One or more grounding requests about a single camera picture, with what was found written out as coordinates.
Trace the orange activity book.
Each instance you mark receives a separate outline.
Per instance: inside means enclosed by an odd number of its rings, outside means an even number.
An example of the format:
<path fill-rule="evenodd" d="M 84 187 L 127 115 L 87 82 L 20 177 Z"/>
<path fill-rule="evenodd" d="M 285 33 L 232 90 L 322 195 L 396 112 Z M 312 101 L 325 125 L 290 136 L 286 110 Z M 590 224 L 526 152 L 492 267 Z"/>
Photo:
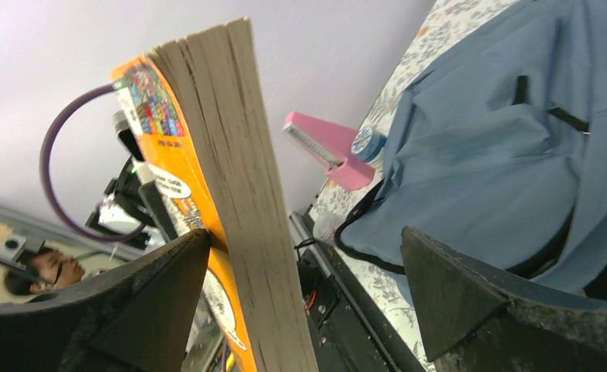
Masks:
<path fill-rule="evenodd" d="M 110 78 L 177 231 L 209 234 L 203 291 L 238 367 L 317 370 L 250 19 L 156 46 Z"/>

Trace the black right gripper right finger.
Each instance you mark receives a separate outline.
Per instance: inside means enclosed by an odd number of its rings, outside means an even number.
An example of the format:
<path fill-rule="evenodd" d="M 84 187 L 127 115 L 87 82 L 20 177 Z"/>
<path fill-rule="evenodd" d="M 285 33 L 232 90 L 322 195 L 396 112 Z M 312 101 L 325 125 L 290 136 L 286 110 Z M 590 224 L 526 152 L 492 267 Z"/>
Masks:
<path fill-rule="evenodd" d="M 428 360 L 439 371 L 607 371 L 607 301 L 533 283 L 402 230 Z"/>

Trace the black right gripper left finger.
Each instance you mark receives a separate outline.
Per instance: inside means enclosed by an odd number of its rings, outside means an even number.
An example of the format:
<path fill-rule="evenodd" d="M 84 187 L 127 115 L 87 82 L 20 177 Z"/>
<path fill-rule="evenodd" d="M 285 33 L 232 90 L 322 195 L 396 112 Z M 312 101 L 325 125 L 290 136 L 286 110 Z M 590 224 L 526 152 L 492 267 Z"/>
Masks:
<path fill-rule="evenodd" d="M 210 238 L 193 230 L 25 303 L 0 304 L 0 371 L 178 371 Z"/>

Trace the blue grey backpack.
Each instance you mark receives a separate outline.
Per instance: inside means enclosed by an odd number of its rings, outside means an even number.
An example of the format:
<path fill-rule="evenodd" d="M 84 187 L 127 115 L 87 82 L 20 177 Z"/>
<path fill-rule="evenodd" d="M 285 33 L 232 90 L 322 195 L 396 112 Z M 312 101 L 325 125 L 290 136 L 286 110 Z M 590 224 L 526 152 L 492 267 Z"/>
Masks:
<path fill-rule="evenodd" d="M 519 1 L 403 92 L 383 179 L 336 231 L 402 274 L 411 226 L 576 292 L 607 266 L 607 1 Z"/>

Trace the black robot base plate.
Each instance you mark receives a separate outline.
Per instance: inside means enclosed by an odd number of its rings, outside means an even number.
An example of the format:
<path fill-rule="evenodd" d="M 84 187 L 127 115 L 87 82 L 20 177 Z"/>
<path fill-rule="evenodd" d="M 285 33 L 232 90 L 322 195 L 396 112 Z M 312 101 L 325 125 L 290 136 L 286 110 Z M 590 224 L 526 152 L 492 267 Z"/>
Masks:
<path fill-rule="evenodd" d="M 314 240 L 312 220 L 288 223 L 319 370 L 423 371 L 335 250 Z"/>

